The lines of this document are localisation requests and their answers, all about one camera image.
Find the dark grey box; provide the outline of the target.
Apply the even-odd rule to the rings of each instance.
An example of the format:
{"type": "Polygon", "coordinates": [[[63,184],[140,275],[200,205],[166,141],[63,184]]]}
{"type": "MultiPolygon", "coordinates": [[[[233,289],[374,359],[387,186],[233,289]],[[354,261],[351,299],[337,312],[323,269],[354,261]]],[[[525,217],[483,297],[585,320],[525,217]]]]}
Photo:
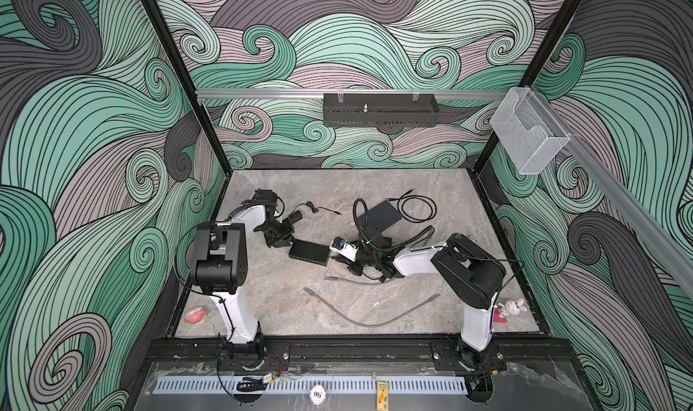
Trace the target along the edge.
{"type": "Polygon", "coordinates": [[[402,214],[388,201],[379,203],[373,209],[357,217],[364,235],[368,238],[381,235],[401,219],[402,214]]]}

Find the black network switch box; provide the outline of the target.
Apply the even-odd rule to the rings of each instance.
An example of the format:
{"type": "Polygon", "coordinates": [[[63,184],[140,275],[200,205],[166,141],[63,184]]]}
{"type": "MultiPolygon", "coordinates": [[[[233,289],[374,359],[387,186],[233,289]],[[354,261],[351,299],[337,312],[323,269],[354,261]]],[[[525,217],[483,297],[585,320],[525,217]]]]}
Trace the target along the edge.
{"type": "Polygon", "coordinates": [[[296,239],[290,248],[289,258],[326,267],[330,260],[330,247],[296,239]]]}

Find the black power adapter with cable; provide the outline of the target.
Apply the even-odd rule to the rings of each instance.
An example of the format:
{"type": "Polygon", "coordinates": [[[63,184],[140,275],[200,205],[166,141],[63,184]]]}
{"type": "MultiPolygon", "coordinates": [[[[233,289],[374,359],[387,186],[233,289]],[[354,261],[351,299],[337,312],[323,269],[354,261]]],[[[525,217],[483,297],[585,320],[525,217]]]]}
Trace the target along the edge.
{"type": "Polygon", "coordinates": [[[365,277],[368,280],[384,283],[389,279],[381,263],[367,263],[366,261],[348,261],[348,271],[356,277],[365,277]]]}

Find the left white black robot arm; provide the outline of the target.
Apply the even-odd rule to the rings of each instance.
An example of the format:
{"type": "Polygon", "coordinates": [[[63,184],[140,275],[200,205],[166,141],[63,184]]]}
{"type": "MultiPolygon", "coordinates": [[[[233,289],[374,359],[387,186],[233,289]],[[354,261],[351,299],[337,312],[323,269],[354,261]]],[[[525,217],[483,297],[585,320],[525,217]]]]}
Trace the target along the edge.
{"type": "Polygon", "coordinates": [[[176,248],[189,264],[182,284],[215,304],[226,328],[221,341],[231,355],[267,357],[261,324],[244,289],[249,270],[247,238],[260,233],[268,248],[291,246],[295,219],[283,218],[284,210],[278,194],[257,189],[224,221],[204,221],[185,232],[184,243],[176,248]]]}

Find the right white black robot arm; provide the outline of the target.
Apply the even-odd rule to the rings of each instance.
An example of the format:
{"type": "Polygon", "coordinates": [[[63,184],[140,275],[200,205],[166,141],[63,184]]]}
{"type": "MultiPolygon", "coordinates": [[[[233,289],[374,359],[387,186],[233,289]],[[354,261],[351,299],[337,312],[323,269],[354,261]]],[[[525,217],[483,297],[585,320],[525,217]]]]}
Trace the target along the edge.
{"type": "Polygon", "coordinates": [[[429,225],[407,241],[394,243],[371,225],[372,212],[365,200],[352,206],[357,238],[336,237],[330,244],[334,259],[355,276],[364,268],[381,273],[377,281],[421,275],[438,275],[463,304],[463,324],[456,349],[463,369],[487,375],[505,369],[504,358],[494,344],[493,318],[496,302],[505,287],[506,267],[467,236],[454,233],[429,247],[415,246],[433,235],[429,225]]]}

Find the pink toy left side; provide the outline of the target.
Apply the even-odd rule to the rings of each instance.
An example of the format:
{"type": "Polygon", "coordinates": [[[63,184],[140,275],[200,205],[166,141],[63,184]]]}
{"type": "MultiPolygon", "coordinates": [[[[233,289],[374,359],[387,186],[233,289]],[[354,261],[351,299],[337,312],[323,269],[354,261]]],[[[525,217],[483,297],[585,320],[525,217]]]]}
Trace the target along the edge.
{"type": "Polygon", "coordinates": [[[184,317],[184,322],[186,324],[199,324],[206,320],[208,316],[208,311],[203,307],[197,307],[189,313],[186,313],[184,317]]]}

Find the yellow label tag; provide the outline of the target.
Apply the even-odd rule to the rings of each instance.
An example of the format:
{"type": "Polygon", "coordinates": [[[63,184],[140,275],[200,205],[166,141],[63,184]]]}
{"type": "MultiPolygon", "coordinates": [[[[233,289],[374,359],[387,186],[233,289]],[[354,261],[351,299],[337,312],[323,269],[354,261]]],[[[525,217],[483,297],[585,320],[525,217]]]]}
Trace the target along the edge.
{"type": "Polygon", "coordinates": [[[376,383],[376,410],[389,410],[389,383],[386,381],[376,383]]]}

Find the pink toy with bunny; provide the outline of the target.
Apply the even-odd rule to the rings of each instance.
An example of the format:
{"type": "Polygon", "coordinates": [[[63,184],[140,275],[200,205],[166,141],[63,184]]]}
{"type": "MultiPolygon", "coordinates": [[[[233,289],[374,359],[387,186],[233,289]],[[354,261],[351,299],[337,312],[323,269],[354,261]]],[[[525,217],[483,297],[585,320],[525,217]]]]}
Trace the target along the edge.
{"type": "Polygon", "coordinates": [[[494,306],[493,321],[498,324],[506,324],[509,318],[519,316],[528,311],[529,308],[526,306],[523,298],[508,300],[504,303],[496,303],[494,306]]]}

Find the round white sticker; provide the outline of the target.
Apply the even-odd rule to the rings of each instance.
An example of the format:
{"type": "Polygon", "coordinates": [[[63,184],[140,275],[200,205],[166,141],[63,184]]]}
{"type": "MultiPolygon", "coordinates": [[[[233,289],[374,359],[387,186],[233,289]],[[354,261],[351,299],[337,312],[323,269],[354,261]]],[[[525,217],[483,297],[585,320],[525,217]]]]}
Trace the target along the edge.
{"type": "Polygon", "coordinates": [[[313,405],[322,405],[327,399],[327,391],[323,385],[316,384],[310,389],[309,398],[313,405]]]}

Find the black perforated wall tray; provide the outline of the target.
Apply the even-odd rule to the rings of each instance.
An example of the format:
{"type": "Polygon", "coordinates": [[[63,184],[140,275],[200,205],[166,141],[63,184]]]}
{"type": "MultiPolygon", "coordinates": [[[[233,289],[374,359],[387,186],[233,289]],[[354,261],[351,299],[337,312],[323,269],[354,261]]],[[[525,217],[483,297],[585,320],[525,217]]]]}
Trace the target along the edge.
{"type": "Polygon", "coordinates": [[[328,127],[433,127],[440,116],[433,94],[326,93],[322,103],[328,127]]]}

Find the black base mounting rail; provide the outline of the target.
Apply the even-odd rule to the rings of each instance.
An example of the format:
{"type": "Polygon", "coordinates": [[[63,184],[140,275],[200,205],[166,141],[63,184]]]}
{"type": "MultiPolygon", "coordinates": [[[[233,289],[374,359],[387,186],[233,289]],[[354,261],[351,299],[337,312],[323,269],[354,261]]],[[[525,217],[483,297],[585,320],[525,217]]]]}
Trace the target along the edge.
{"type": "Polygon", "coordinates": [[[147,362],[219,362],[224,371],[306,371],[320,363],[414,363],[437,371],[501,371],[509,362],[556,362],[576,356],[566,340],[542,334],[502,333],[485,351],[474,351],[451,334],[269,335],[258,345],[220,339],[160,339],[147,362]]]}

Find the clear acrylic wall holder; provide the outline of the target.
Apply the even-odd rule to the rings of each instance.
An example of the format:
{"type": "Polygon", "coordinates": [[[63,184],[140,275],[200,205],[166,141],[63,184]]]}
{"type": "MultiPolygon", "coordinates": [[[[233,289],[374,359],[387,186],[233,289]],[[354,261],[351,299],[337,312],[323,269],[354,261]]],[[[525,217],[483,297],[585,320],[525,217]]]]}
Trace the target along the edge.
{"type": "Polygon", "coordinates": [[[540,174],[570,141],[545,96],[530,87],[512,88],[490,120],[494,134],[519,174],[540,174]]]}

